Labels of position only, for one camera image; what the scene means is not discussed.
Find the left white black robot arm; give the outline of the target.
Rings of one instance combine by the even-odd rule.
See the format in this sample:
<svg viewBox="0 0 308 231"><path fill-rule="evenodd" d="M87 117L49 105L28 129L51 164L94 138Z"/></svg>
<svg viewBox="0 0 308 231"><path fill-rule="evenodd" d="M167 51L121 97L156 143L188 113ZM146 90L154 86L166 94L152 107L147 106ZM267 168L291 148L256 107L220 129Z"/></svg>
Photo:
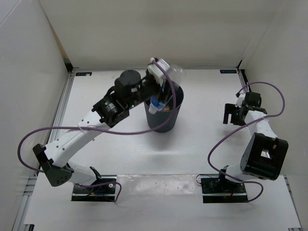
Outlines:
<svg viewBox="0 0 308 231"><path fill-rule="evenodd" d="M67 127L66 133L53 142L33 147L50 185L57 187L71 182L97 192L101 188L99 172L94 167L78 165L71 158L101 133L113 133L111 129L126 119L133 107L153 96L165 97L173 91L167 71L147 69L144 77L135 70L122 72L76 127Z"/></svg>

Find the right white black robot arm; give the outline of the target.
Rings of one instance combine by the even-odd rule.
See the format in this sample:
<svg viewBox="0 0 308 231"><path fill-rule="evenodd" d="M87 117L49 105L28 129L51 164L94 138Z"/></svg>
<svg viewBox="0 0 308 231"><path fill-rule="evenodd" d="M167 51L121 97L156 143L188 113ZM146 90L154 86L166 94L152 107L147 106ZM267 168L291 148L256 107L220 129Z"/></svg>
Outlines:
<svg viewBox="0 0 308 231"><path fill-rule="evenodd" d="M251 139L242 155L240 163L225 166L219 174L216 187L221 192L228 192L234 185L235 177L240 181L261 179L276 180L280 174L288 150L288 142L278 138L264 117L267 111L261 107L259 93L238 93L235 104L227 103L224 109L223 124L243 126L254 120L260 121L248 126Z"/></svg>

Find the clear bottle blue label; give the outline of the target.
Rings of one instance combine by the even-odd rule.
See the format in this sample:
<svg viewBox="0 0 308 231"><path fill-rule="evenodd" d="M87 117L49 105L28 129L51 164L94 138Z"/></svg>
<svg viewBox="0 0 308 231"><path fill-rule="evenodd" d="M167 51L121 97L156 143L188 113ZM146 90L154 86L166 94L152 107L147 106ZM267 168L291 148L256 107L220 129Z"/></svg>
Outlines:
<svg viewBox="0 0 308 231"><path fill-rule="evenodd" d="M154 115L157 112L168 112L172 110L173 107L173 94L170 84L166 78L166 75L161 72L160 69L157 70L160 77L155 78L159 82L160 92L156 96L152 96L150 99L149 113ZM175 64L171 64L168 70L165 70L168 74L170 80L172 81L174 91L177 93L180 88L180 83L185 76L185 71Z"/></svg>

